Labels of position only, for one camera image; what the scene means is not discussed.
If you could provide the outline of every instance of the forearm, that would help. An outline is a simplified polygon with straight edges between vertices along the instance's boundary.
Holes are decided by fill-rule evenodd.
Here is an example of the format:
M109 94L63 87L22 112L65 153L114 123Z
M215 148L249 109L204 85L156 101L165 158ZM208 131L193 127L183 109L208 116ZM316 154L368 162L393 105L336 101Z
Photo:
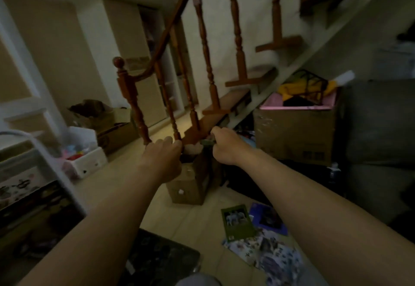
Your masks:
M238 165L330 285L413 283L414 245L367 212L260 150Z
M139 170L94 208L19 285L116 285L160 184L155 178Z

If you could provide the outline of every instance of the person's left hand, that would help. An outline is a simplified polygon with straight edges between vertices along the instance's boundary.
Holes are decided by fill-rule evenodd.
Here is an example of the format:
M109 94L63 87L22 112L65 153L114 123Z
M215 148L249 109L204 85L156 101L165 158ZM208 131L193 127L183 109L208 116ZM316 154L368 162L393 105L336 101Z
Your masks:
M169 182L181 172L181 151L181 141L177 140L173 143L170 136L164 140L159 139L147 145L140 159L139 168L159 184Z

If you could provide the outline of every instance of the blue book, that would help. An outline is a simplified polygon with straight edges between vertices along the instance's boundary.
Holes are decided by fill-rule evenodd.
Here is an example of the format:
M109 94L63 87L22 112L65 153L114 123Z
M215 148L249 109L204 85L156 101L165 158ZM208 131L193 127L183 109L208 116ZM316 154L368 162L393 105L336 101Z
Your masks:
M255 227L271 230L284 236L288 235L287 227L283 224L281 218L272 207L252 203L249 215L251 217L252 225Z

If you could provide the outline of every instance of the staircase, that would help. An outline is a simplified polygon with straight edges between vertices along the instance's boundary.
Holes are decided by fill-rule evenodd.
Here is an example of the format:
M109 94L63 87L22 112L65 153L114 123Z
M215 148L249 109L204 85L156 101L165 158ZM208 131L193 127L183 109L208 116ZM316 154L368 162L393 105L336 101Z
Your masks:
M131 76L124 69L124 60L114 58L113 63L117 68L118 84L123 97L127 99L134 112L134 119L137 123L140 135L144 144L151 142L148 136L148 128L144 123L143 114L137 104L137 90L135 83L148 78L153 72L157 74L159 84L161 85L163 98L166 103L166 109L170 116L171 124L174 131L175 139L181 139L183 144L194 144L205 138L215 125L226 125L230 128L235 127L249 113L258 107L267 97L277 90L278 86L283 83L291 74L301 68L312 56L321 49L337 32L339 32L360 10L362 10L371 0L357 0L356 3L347 7L330 25L328 25L327 14L338 8L343 0L301 0L299 12L301 16L313 16L311 31L313 41L306 45L302 36L283 37L281 6L280 0L272 0L272 21L273 35L272 41L256 47L256 52L261 51L279 51L280 63L277 72L272 68L259 69L255 75L247 71L245 63L245 53L243 51L243 39L241 28L239 26L239 6L237 0L231 1L231 14L234 23L236 64L238 70L238 79L226 82L226 87L240 86L225 94L223 97L218 96L215 85L215 77L210 63L210 51L208 45L208 32L206 31L203 19L202 0L192 0L195 7L196 15L199 22L200 38L203 48L203 54L206 62L207 78L209 79L209 91L212 104L203 110L203 117L198 118L195 106L193 104L188 77L183 61L182 53L176 38L175 25L179 22L185 6L189 0L178 0L174 15L170 18L168 25L160 39L160 42L150 60L147 69L138 76ZM177 130L174 114L169 103L164 81L163 72L160 65L160 58L163 55L169 41L178 54L179 66L183 74L184 88L190 106L190 118L192 126L180 136ZM295 49L299 54L297 57L290 57L288 48Z

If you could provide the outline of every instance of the gray sofa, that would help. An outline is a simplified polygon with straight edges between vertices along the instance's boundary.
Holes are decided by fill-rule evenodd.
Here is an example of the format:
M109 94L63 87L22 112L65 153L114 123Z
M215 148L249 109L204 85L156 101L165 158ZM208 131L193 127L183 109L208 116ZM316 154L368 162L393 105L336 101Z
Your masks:
M415 181L415 79L355 83L344 98L346 197L388 224Z

